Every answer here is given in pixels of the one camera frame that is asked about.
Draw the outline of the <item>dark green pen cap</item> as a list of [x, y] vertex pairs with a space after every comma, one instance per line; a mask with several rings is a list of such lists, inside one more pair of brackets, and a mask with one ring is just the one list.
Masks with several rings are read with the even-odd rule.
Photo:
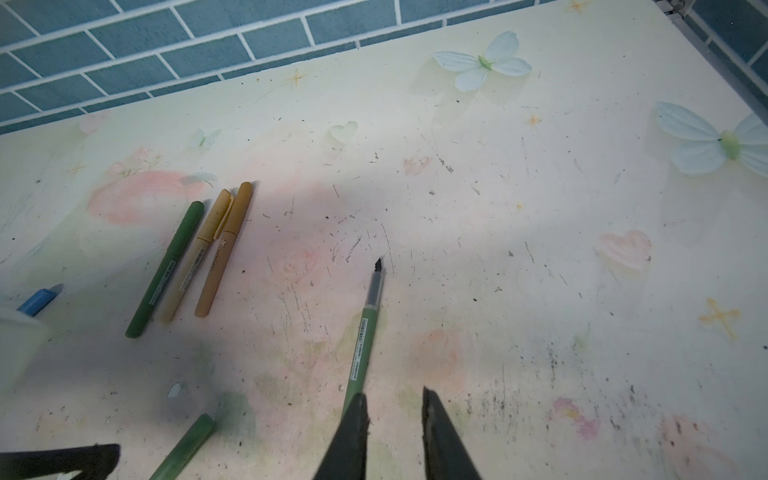
[[175, 480], [215, 430], [215, 421], [201, 414], [150, 476], [150, 480]]

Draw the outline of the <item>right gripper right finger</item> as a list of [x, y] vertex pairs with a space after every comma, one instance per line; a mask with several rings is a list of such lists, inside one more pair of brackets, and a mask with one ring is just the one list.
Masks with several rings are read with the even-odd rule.
[[427, 480], [480, 480], [462, 440], [438, 394], [423, 388], [422, 429]]

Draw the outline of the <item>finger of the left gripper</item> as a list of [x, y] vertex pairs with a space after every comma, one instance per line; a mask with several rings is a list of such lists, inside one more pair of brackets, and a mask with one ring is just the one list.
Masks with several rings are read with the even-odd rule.
[[2, 479], [34, 479], [77, 472], [74, 479], [104, 480], [116, 468], [119, 444], [1, 453]]

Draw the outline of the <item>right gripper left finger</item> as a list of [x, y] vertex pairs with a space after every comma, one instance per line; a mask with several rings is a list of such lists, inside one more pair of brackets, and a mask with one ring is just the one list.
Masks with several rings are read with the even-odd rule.
[[365, 480], [370, 417], [367, 397], [352, 397], [314, 480]]

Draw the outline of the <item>blue pen cap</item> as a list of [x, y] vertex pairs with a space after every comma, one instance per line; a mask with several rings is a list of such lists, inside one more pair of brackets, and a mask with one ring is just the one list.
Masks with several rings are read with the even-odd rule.
[[30, 317], [35, 317], [46, 306], [48, 306], [62, 292], [63, 285], [56, 284], [50, 288], [43, 288], [35, 292], [31, 297], [24, 301], [17, 311]]

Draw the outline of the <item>brown pen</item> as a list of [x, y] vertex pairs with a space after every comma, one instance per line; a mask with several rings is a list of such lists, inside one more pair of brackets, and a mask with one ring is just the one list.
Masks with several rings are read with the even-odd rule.
[[252, 181], [243, 182], [232, 203], [222, 229], [215, 255], [197, 302], [194, 315], [205, 318], [211, 311], [216, 294], [224, 276], [228, 261], [234, 250], [237, 237], [245, 220], [254, 193]]
[[169, 323], [173, 319], [197, 270], [204, 260], [206, 252], [213, 243], [213, 240], [220, 235], [233, 199], [234, 196], [229, 190], [224, 189], [220, 192], [179, 267], [176, 269], [154, 314], [155, 321]]

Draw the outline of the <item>green pen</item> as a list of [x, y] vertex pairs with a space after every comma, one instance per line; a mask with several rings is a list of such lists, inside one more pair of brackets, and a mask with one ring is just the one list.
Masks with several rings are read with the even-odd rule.
[[166, 285], [191, 242], [204, 211], [205, 205], [203, 202], [193, 201], [190, 204], [126, 329], [125, 336], [127, 338], [135, 339], [143, 334]]
[[348, 376], [342, 414], [346, 413], [346, 410], [350, 406], [353, 397], [356, 394], [361, 393], [364, 388], [367, 368], [375, 337], [384, 277], [385, 274], [383, 270], [382, 259], [379, 258], [374, 265], [365, 305], [361, 314]]

